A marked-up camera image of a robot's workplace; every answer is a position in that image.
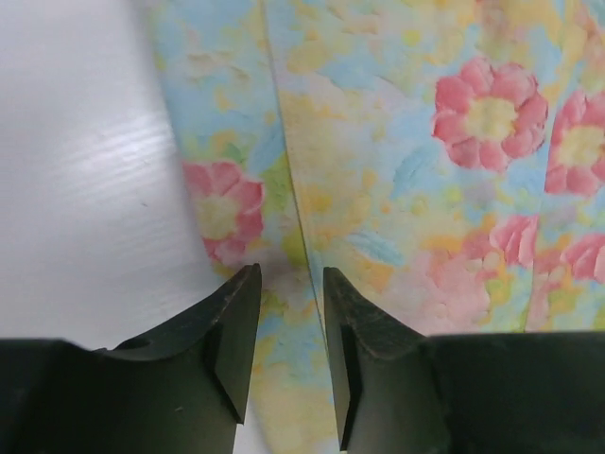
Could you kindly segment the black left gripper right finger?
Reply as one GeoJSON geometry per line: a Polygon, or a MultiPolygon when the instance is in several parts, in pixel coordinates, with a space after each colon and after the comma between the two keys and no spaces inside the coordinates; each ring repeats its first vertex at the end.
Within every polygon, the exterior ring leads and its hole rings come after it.
{"type": "Polygon", "coordinates": [[[347,453],[600,453],[600,332],[426,337],[323,272],[325,338],[347,453]]]}

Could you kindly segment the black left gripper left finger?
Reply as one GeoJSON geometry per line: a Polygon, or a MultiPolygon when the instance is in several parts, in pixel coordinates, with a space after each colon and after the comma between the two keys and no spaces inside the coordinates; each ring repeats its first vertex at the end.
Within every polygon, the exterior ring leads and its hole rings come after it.
{"type": "Polygon", "coordinates": [[[262,274],[113,349],[1,342],[5,453],[230,453],[245,420],[262,274]]]}

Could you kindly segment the pastel floral skirt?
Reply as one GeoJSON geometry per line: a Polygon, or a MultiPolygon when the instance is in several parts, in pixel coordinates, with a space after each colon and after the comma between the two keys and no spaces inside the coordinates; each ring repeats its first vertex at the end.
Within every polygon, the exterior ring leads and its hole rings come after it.
{"type": "Polygon", "coordinates": [[[322,272],[426,335],[604,325],[600,1],[151,1],[215,274],[262,268],[252,410],[334,453],[322,272]]]}

